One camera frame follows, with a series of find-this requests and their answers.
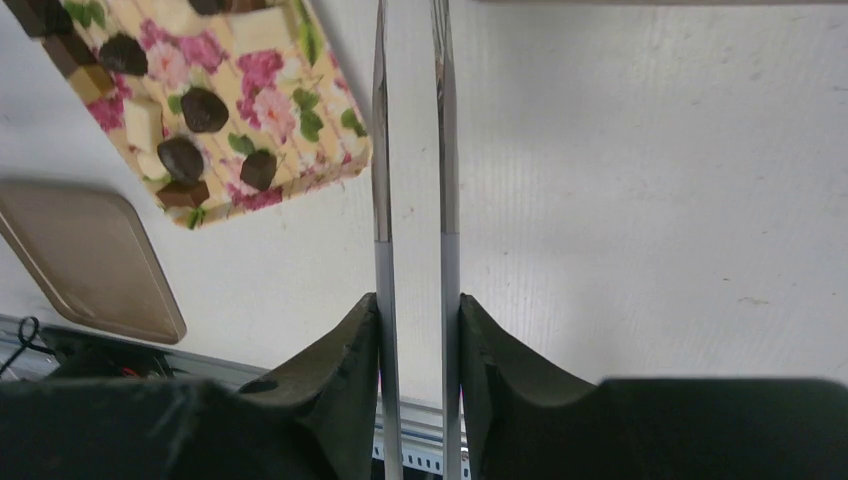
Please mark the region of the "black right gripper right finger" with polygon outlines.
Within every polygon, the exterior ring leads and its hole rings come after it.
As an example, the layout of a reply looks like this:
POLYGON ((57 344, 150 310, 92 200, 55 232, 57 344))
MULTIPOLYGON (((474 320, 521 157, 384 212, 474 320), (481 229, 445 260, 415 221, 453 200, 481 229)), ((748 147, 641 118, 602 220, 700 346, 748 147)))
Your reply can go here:
POLYGON ((471 474, 475 479, 579 479, 593 385, 503 329, 471 295, 460 298, 459 359, 471 474))

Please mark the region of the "silver metal tongs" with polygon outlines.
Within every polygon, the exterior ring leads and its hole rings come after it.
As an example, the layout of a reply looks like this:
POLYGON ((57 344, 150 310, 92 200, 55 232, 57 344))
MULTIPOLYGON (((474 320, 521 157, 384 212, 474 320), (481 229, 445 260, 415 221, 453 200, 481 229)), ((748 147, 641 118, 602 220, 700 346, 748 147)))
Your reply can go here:
POLYGON ((386 475, 412 448, 406 400, 433 408, 436 466, 459 479, 459 175, 449 5, 381 1, 372 82, 372 193, 386 475))

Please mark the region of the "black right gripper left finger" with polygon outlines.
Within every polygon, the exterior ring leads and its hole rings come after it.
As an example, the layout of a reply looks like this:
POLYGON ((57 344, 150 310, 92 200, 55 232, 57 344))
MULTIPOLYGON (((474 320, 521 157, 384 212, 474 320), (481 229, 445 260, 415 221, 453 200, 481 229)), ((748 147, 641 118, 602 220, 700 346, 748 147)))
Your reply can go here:
POLYGON ((226 478, 369 478, 379 343, 376 296, 367 293, 324 336, 241 386, 246 410, 226 478))

